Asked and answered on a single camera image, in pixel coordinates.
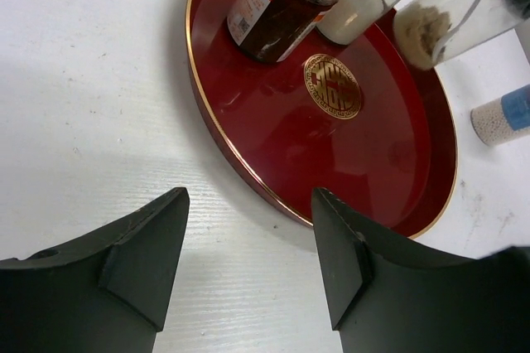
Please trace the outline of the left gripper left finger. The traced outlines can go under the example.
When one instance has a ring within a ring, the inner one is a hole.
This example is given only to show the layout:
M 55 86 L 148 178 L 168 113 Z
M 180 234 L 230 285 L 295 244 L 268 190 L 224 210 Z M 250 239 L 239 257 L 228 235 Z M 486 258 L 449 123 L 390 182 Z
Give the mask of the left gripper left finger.
M 4 352 L 150 352 L 164 328 L 190 208 L 169 190 L 27 259 L 1 262 Z

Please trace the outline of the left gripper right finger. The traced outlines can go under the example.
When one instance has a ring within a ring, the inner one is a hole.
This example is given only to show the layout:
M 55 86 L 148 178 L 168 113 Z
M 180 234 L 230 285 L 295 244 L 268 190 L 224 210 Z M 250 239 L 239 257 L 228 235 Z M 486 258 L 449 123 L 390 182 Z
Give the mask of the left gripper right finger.
M 529 250 L 480 259 L 420 244 L 324 188 L 311 197 L 332 328 L 345 352 L 526 352 Z

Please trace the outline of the black cap salt bottle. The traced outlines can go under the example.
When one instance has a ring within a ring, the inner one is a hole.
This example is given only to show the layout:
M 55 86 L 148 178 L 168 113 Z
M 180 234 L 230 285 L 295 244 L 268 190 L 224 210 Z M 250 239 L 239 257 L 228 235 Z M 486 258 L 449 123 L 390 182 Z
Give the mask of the black cap salt bottle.
M 393 34 L 408 63 L 430 70 L 528 19 L 505 0 L 413 0 L 395 14 Z

